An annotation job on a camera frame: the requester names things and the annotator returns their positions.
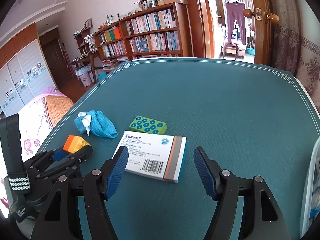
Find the white blue medicine box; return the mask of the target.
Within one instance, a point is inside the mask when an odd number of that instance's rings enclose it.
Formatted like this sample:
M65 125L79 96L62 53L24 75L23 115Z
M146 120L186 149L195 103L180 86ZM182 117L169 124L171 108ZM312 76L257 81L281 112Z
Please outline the white blue medicine box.
M186 142L186 137L124 131L118 146L129 152L126 172L178 184Z

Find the small wooden side shelf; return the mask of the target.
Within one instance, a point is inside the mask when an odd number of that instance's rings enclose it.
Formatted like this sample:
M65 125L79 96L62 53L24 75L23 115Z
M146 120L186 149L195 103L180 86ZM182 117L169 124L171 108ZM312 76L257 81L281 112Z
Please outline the small wooden side shelf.
M91 32L92 27L87 27L86 25L74 34L74 39L77 42L78 50L80 53L80 57L77 57L72 61L72 65L75 66L76 70L80 70L80 63L89 63L91 66L91 72L93 73L93 82L94 84L97 83L97 77L95 71L97 68L95 67L94 59L99 57L98 49L91 49L91 43L88 39L89 36L92 36L93 33Z

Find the wooden door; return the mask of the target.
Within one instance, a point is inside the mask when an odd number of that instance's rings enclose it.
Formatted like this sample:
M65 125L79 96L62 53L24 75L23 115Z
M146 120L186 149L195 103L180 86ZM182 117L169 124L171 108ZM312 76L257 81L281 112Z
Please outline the wooden door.
M253 9L245 9L245 17L255 22L256 64L270 65L272 56L272 25L279 24L279 16L272 13L271 0L253 0Z

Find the green dotted toy brick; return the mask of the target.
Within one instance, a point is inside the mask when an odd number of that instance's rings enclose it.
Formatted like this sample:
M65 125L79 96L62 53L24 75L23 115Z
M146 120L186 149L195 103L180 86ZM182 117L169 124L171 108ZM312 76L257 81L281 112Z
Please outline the green dotted toy brick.
M167 130L167 124L162 121L138 115L129 125L129 129L134 132L163 135Z

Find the cotton swab clear bag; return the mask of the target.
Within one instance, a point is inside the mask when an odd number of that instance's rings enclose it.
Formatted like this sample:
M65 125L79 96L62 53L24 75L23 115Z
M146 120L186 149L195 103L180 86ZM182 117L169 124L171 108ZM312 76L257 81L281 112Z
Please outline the cotton swab clear bag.
M319 214L319 153L316 157L315 172L313 176L313 189L311 198L310 219L314 221Z

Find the blue folded cloth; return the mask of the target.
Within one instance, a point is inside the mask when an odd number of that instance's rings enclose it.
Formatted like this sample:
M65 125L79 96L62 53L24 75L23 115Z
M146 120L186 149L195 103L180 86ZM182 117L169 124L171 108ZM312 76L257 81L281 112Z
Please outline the blue folded cloth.
M102 138L114 139L118 132L113 122L102 111L79 112L74 123L80 134L96 135Z

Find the wooden bookshelf with books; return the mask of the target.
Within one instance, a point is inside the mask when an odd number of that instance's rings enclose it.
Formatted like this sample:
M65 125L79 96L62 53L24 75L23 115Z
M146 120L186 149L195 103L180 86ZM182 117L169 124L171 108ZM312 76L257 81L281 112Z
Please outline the wooden bookshelf with books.
M99 58L193 56L188 6L169 3L137 12L94 33Z

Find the pink waste bin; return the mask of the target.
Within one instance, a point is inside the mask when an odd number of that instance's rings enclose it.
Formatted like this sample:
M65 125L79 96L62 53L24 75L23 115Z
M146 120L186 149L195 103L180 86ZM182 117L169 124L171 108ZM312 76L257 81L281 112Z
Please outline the pink waste bin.
M84 74L80 75L79 79L81 80L84 87L88 87L92 84L92 80L88 72L85 72Z

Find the green table mat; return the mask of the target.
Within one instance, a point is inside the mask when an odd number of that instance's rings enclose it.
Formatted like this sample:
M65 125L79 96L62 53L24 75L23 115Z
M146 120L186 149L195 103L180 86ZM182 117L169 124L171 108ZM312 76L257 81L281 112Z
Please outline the green table mat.
M290 73L187 57L124 63L77 101L40 149L59 148L69 135L78 134L74 119L90 110L102 111L119 135L142 115L166 122L168 135L187 139L178 184L123 175L116 194L106 202L119 239L203 239L216 204L194 164L198 146L236 176L262 176L291 238L299 239L319 116Z

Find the orange yellow toy brick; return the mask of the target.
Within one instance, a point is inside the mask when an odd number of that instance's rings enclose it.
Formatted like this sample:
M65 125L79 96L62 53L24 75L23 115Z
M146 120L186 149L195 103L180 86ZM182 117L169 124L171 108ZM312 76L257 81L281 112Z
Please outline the orange yellow toy brick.
M62 149L69 154L73 154L86 145L89 145L89 143L81 136L69 135Z

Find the clear plastic bowl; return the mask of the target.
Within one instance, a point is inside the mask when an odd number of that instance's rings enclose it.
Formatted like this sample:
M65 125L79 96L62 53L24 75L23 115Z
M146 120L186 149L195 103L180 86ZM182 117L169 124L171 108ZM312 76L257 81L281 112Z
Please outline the clear plastic bowl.
M301 216L300 216L300 237L303 237L309 228L313 180L315 176L316 159L319 153L319 140L320 138L318 138L314 144L311 158L310 158L310 164L306 174L303 199L302 199Z

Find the white sliding wardrobe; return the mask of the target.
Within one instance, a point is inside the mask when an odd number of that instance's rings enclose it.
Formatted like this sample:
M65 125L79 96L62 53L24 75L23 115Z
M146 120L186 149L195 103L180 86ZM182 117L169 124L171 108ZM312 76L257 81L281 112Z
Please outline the white sliding wardrobe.
M46 88L56 84L37 39L1 66L1 112L16 114Z

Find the patterned curtain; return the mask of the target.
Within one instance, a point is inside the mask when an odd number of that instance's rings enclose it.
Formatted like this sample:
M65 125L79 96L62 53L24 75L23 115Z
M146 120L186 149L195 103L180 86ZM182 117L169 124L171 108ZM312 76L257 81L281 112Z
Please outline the patterned curtain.
M306 0L270 0L279 16L273 27L271 66L291 72L319 110L319 20Z

